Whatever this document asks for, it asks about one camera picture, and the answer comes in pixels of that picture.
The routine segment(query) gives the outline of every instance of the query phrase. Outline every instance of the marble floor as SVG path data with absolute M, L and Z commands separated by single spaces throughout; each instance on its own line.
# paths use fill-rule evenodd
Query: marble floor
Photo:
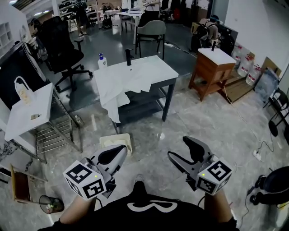
M 189 158 L 189 150 L 182 141 L 184 135 L 207 143 L 214 154 L 224 157 L 234 167 L 234 173 L 224 190 L 238 223 L 240 217 L 246 213 L 246 192 L 257 177 L 270 173 L 269 168 L 274 170 L 288 165 L 289 146 L 281 134 L 284 125 L 279 126 L 280 135 L 273 137 L 273 153 L 263 145 L 260 150 L 261 162 L 252 155 L 253 150 L 260 145 L 257 138 L 272 146 L 268 120 L 274 112 L 271 107 L 262 109 L 263 102 L 258 95 L 252 91 L 234 103 L 239 114 L 247 122 L 245 123 L 235 108 L 218 93 L 211 94 L 200 102 L 197 93 L 187 88 L 189 78 L 190 76 L 182 76 L 177 80 L 166 122 L 161 120 L 160 112 L 122 127 L 121 131 L 131 136 L 133 153 L 115 174 L 117 187 L 111 197 L 100 197 L 103 205 L 128 195 L 137 174 L 144 175 L 146 189 L 151 194 L 198 203 L 203 193 L 199 190 L 193 192 L 185 182 L 185 175 L 179 172 L 167 157 L 170 150 Z M 100 137 L 115 134 L 107 111 L 99 102 L 73 114 L 79 115 L 84 121 L 81 129 L 83 152 L 80 154 L 65 146 L 47 153 L 46 165 L 34 161 L 29 168 L 31 173 L 48 179 L 46 184 L 35 182 L 35 197 L 41 194 L 59 197 L 66 207 L 72 202 L 75 194 L 67 185 L 62 172 L 75 160 L 90 157 L 99 148 Z M 95 117 L 96 130 L 92 125 L 92 114 Z M 0 182 L 0 198 L 0 229 L 3 231 L 37 230 L 51 225 L 61 215 L 46 215 L 37 204 L 12 202 L 10 184 Z M 273 230 L 272 224 L 266 222 L 268 206 L 253 206 L 248 200 L 247 205 L 250 213 L 245 216 L 241 230 Z

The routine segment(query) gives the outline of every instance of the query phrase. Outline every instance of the black faucet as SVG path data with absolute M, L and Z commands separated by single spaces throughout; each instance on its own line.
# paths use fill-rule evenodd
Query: black faucet
M 131 66 L 131 59 L 134 57 L 131 55 L 132 49 L 126 49 L 126 65 Z

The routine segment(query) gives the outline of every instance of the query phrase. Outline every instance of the trash can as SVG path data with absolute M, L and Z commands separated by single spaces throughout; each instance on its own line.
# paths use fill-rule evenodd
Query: trash can
M 47 214 L 58 213 L 64 210 L 64 204 L 62 200 L 54 197 L 48 197 L 46 195 L 42 195 L 39 198 L 39 205 L 43 212 Z

